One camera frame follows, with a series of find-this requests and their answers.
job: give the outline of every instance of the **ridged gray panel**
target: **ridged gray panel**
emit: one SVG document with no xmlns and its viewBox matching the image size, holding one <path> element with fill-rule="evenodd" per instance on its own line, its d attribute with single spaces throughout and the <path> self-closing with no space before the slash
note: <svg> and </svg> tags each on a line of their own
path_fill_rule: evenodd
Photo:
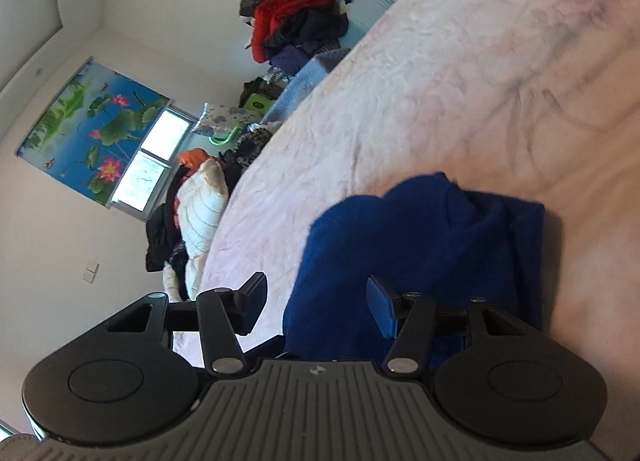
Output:
<svg viewBox="0 0 640 461">
<path fill-rule="evenodd" d="M 266 361 L 215 382 L 184 421 L 130 446 L 47 439 L 26 461 L 602 461 L 588 443 L 546 452 L 492 446 L 444 419 L 416 383 L 368 362 Z"/>
</svg>

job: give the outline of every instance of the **silver screw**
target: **silver screw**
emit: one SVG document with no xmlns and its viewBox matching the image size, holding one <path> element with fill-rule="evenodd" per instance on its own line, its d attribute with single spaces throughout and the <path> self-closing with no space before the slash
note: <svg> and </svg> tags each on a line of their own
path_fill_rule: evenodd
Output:
<svg viewBox="0 0 640 461">
<path fill-rule="evenodd" d="M 243 368 L 244 364 L 237 358 L 219 358 L 211 364 L 211 369 L 221 375 L 235 375 Z"/>
<path fill-rule="evenodd" d="M 398 375 L 410 375 L 411 373 L 415 373 L 420 365 L 411 358 L 394 358 L 393 360 L 388 361 L 386 367 L 392 373 L 396 373 Z"/>
</svg>

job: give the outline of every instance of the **window pane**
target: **window pane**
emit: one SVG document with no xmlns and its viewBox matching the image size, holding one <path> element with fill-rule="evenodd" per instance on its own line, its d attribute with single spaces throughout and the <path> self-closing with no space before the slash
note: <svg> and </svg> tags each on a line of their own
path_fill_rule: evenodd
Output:
<svg viewBox="0 0 640 461">
<path fill-rule="evenodd" d="M 139 152 L 131 160 L 112 199 L 142 212 L 165 168 L 144 152 Z"/>
<path fill-rule="evenodd" d="M 184 118 L 177 117 L 165 110 L 145 138 L 142 148 L 152 152 L 158 158 L 168 160 L 174 154 L 175 148 L 189 125 L 189 122 Z"/>
</svg>

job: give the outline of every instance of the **bedspread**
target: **bedspread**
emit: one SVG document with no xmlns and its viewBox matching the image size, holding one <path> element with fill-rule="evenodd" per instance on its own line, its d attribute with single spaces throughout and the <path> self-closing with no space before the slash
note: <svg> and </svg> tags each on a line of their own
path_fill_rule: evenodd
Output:
<svg viewBox="0 0 640 461">
<path fill-rule="evenodd" d="M 353 194 L 444 171 L 538 200 L 548 330 L 604 375 L 594 441 L 640 452 L 640 0 L 400 0 L 239 183 L 203 286 L 264 271 L 244 348 L 280 331 L 309 225 Z M 178 350 L 202 362 L 196 337 Z"/>
</svg>

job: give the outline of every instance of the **white puffer jacket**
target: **white puffer jacket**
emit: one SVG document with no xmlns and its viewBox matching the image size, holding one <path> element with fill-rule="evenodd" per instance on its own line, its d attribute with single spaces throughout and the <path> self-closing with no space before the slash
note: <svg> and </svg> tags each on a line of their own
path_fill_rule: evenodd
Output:
<svg viewBox="0 0 640 461">
<path fill-rule="evenodd" d="M 180 232 L 189 254 L 185 283 L 195 300 L 202 270 L 229 199 L 225 175 L 216 160 L 207 160 L 180 187 L 177 194 Z"/>
</svg>

